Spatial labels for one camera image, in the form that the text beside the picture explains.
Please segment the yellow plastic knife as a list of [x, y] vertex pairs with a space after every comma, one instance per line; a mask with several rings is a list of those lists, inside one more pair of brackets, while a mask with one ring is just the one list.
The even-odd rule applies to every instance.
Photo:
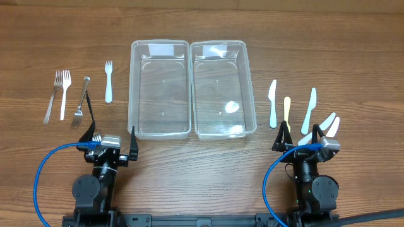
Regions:
[[288, 122], [288, 118], [290, 113], [290, 106], [291, 106], [291, 98], [289, 96], [286, 96], [283, 100], [283, 120], [287, 123], [289, 131], [290, 131], [290, 125]]

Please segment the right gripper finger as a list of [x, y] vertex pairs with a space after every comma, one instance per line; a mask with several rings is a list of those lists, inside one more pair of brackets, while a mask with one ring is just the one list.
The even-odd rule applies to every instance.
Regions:
[[311, 144], [315, 144], [318, 142], [318, 136], [320, 138], [324, 137], [324, 132], [323, 130], [320, 128], [320, 126], [318, 124], [314, 124], [313, 128], [312, 128], [312, 139], [311, 139]]
[[292, 148], [293, 141], [287, 126], [287, 122], [284, 120], [281, 122], [280, 130], [272, 146], [272, 150], [278, 152], [286, 152]]

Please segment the left clear plastic container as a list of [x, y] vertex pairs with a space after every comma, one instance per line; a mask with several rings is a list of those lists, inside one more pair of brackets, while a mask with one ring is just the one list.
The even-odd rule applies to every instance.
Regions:
[[128, 132], [142, 140], [185, 139], [191, 131], [189, 43], [137, 40], [131, 45]]

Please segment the silver metal fork upside down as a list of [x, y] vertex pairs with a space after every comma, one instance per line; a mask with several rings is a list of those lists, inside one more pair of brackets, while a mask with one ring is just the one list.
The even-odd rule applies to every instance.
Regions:
[[82, 121], [83, 112], [81, 110], [81, 107], [82, 107], [82, 104], [83, 104], [83, 100], [84, 100], [85, 93], [87, 91], [89, 82], [90, 82], [90, 78], [88, 76], [85, 76], [84, 79], [83, 79], [83, 86], [82, 86], [82, 89], [81, 89], [81, 95], [80, 95], [78, 107], [77, 107], [77, 109], [76, 109], [76, 111], [74, 113], [73, 121], [71, 123], [71, 128], [72, 129], [76, 129], [80, 125], [80, 123]]

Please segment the cream plastic knife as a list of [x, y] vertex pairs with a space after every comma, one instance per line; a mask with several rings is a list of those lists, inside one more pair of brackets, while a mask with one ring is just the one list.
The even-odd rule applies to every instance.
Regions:
[[326, 137], [335, 137], [340, 125], [340, 118], [335, 117], [331, 127], [329, 128]]

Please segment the pale blue plastic fork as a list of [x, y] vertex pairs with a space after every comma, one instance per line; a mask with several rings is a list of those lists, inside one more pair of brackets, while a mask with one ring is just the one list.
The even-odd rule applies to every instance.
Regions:
[[106, 103], [111, 103], [112, 102], [112, 76], [113, 72], [113, 63], [112, 61], [107, 61], [105, 63], [105, 73], [107, 76], [107, 84], [106, 84], [106, 89], [105, 89], [105, 102]]

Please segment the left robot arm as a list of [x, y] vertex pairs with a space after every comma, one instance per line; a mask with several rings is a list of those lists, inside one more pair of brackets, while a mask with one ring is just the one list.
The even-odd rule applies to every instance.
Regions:
[[138, 143], [134, 130], [131, 131], [129, 154], [121, 154], [121, 138], [106, 135], [94, 140], [95, 123], [82, 135], [80, 142], [95, 142], [95, 145], [76, 148], [84, 152], [84, 159], [93, 165], [92, 173], [82, 175], [72, 186], [75, 210], [81, 212], [106, 212], [111, 209], [117, 169], [127, 167], [130, 161], [138, 159]]

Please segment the clear plastic container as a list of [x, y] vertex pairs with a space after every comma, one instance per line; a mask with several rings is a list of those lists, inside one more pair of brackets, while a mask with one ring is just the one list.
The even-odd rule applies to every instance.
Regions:
[[185, 139], [191, 131], [189, 43], [137, 40], [131, 45], [128, 132], [142, 140]]
[[247, 137], [257, 128], [247, 46], [241, 40], [191, 44], [194, 128], [201, 141]]

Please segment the white plastic fork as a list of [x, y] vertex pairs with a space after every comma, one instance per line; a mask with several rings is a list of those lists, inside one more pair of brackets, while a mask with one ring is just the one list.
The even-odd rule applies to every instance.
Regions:
[[63, 88], [63, 93], [62, 93], [60, 120], [64, 120], [65, 109], [66, 109], [67, 90], [68, 90], [68, 88], [71, 86], [71, 83], [72, 83], [72, 80], [71, 80], [71, 73], [70, 73], [70, 70], [63, 70], [63, 71], [62, 71], [62, 88]]

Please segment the right clear plastic container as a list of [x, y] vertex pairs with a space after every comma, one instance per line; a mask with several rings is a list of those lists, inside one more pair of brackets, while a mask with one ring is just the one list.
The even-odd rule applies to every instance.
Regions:
[[241, 40], [191, 44], [194, 128], [201, 141], [247, 137], [257, 128], [247, 46]]

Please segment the pale blue knife angled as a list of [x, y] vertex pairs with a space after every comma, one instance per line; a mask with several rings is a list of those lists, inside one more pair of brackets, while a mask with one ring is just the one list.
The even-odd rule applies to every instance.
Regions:
[[[336, 113], [333, 112], [326, 120], [324, 120], [320, 125], [320, 129], [326, 130], [334, 121], [336, 117]], [[308, 133], [308, 135], [304, 136], [298, 143], [298, 146], [306, 145], [312, 139], [312, 133]]]

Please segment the silver metal fork far left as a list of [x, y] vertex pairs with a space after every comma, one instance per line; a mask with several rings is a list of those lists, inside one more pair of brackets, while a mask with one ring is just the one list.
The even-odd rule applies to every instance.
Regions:
[[53, 102], [54, 102], [54, 96], [56, 94], [56, 91], [62, 88], [62, 82], [63, 82], [63, 78], [61, 75], [61, 71], [56, 71], [56, 75], [55, 75], [55, 80], [54, 80], [54, 90], [53, 90], [53, 94], [50, 98], [50, 102], [48, 105], [48, 109], [44, 118], [44, 124], [47, 124], [49, 122], [50, 116], [51, 116], [51, 111], [52, 111], [52, 106], [53, 106]]

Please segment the pale blue knife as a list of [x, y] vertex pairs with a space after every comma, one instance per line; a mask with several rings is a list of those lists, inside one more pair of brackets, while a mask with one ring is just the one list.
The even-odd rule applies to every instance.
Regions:
[[306, 135], [309, 132], [309, 123], [310, 123], [310, 118], [311, 118], [311, 112], [315, 109], [316, 104], [317, 104], [317, 91], [315, 88], [312, 88], [309, 103], [307, 106], [306, 115], [304, 117], [304, 121], [303, 121], [302, 127], [300, 129], [300, 133], [303, 135]]
[[271, 82], [270, 88], [268, 90], [268, 99], [271, 103], [271, 110], [270, 110], [270, 127], [272, 129], [276, 128], [277, 126], [277, 119], [276, 119], [276, 103], [275, 103], [275, 98], [276, 98], [276, 83], [277, 80], [273, 80]]

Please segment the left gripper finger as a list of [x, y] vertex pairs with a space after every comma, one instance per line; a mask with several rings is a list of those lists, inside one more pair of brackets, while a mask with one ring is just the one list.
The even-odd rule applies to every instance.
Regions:
[[95, 131], [96, 123], [93, 120], [88, 130], [81, 136], [79, 143], [84, 143], [84, 145], [78, 145], [78, 151], [88, 151], [88, 143], [93, 142], [93, 135]]
[[134, 126], [132, 126], [131, 142], [130, 142], [130, 147], [129, 147], [129, 160], [136, 161], [138, 159], [138, 153], [139, 153], [139, 148], [138, 148], [138, 143], [136, 140], [135, 128], [134, 128]]

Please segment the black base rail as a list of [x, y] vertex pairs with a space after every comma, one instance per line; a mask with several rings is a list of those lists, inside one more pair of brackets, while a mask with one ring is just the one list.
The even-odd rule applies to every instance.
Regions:
[[113, 218], [64, 217], [63, 227], [72, 226], [130, 226], [130, 227], [233, 227], [233, 226], [280, 226], [269, 213], [255, 215], [221, 216], [153, 216], [151, 214], [121, 214]]

